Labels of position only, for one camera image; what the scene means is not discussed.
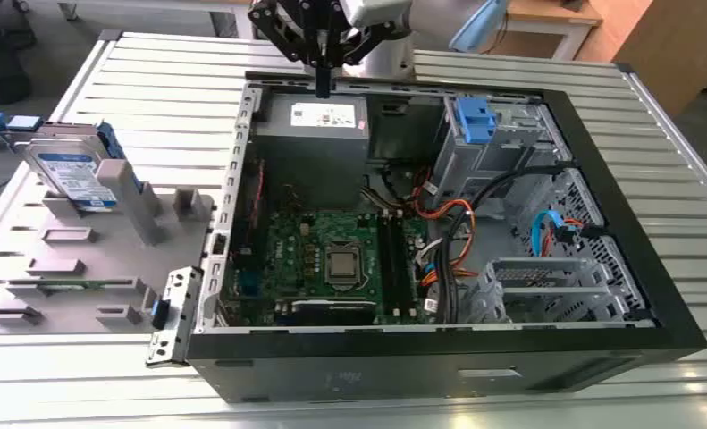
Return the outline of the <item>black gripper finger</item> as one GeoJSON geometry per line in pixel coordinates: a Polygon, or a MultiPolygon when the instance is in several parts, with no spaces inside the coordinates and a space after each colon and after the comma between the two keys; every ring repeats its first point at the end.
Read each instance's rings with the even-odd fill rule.
{"type": "Polygon", "coordinates": [[[402,79],[411,75],[411,30],[394,21],[358,31],[346,40],[328,41],[324,59],[324,97],[331,96],[343,67],[355,77],[402,79]]]}
{"type": "Polygon", "coordinates": [[[254,27],[263,33],[291,62],[302,62],[314,71],[315,96],[324,97],[324,55],[319,37],[304,41],[278,1],[252,1],[247,12],[254,27]]]}

